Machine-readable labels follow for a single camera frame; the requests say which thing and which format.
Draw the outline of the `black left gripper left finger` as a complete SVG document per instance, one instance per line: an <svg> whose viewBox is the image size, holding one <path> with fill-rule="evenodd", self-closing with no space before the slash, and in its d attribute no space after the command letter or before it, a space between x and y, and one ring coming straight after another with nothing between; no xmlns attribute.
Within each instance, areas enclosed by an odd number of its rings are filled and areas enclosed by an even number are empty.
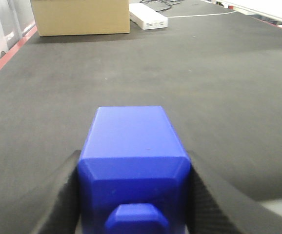
<svg viewBox="0 0 282 234"><path fill-rule="evenodd" d="M80 150L75 150L55 171L45 211L34 224L31 234L73 234L77 229L80 217L77 163L80 154Z"/></svg>

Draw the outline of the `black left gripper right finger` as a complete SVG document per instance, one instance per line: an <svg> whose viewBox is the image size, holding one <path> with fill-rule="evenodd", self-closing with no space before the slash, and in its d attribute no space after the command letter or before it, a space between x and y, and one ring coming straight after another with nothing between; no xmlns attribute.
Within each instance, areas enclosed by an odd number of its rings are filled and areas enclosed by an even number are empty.
<svg viewBox="0 0 282 234"><path fill-rule="evenodd" d="M222 178L194 151L186 207L190 234L282 234L282 217Z"/></svg>

